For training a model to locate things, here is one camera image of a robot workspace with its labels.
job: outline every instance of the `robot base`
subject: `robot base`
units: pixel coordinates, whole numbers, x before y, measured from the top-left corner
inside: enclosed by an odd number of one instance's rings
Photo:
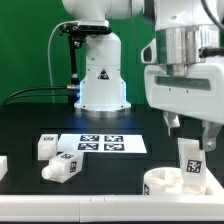
[[[74,107],[74,112],[77,115],[84,115],[93,118],[116,118],[129,114],[131,112],[131,106],[115,111],[93,111]]]

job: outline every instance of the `white block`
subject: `white block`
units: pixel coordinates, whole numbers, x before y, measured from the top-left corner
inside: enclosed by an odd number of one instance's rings
[[[57,134],[43,134],[38,142],[38,160],[49,160],[57,155]]]
[[[0,181],[8,171],[7,156],[0,156]]]
[[[82,163],[82,152],[62,153],[50,159],[49,166],[42,170],[42,177],[47,180],[64,183],[82,170]]]

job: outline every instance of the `white container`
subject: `white container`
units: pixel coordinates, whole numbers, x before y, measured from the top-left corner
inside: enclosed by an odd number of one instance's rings
[[[162,167],[144,175],[144,195],[204,195],[206,187],[185,185],[181,169]]]
[[[66,152],[49,160],[49,165],[42,170],[42,177],[64,183],[82,170],[83,153]]]

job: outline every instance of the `warning label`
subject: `warning label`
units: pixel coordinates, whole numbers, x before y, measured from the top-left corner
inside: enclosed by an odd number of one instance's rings
[[[98,79],[109,80],[109,76],[105,69],[102,70],[102,72],[98,76]]]

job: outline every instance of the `black cable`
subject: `black cable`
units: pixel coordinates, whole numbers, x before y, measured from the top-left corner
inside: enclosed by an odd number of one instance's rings
[[[31,92],[31,91],[46,91],[46,90],[67,90],[67,87],[65,86],[58,86],[58,87],[33,87],[33,88],[28,88],[28,89],[23,89],[18,92],[13,93],[9,97],[7,97],[1,104],[1,106],[5,105],[5,102],[7,103],[9,99],[14,98],[20,94],[26,93],[26,92]]]
[[[139,97],[139,70],[138,70],[138,55],[137,55],[137,38],[136,38],[136,30],[135,30],[135,24],[134,24],[134,17],[133,17],[133,7],[132,7],[133,0],[129,1],[130,4],[130,13],[131,13],[131,24],[132,24],[132,33],[133,33],[133,39],[134,39],[134,48],[135,48],[135,72],[136,72],[136,96],[135,96],[135,104],[138,103],[138,97]]]
[[[64,96],[69,96],[70,94],[42,94],[42,95],[37,95],[37,94],[31,94],[31,95],[21,95],[21,96],[14,96],[11,98],[7,98],[4,100],[4,102],[0,105],[0,108],[4,107],[8,102],[12,101],[12,100],[16,100],[19,98],[29,98],[29,97],[52,97],[52,96],[60,96],[60,97],[64,97]]]
[[[214,15],[212,14],[212,12],[210,11],[208,4],[206,2],[206,0],[201,0],[202,6],[205,10],[205,12],[207,13],[208,17],[212,20],[212,22],[222,31],[224,32],[224,26],[216,20],[216,18],[214,17]]]

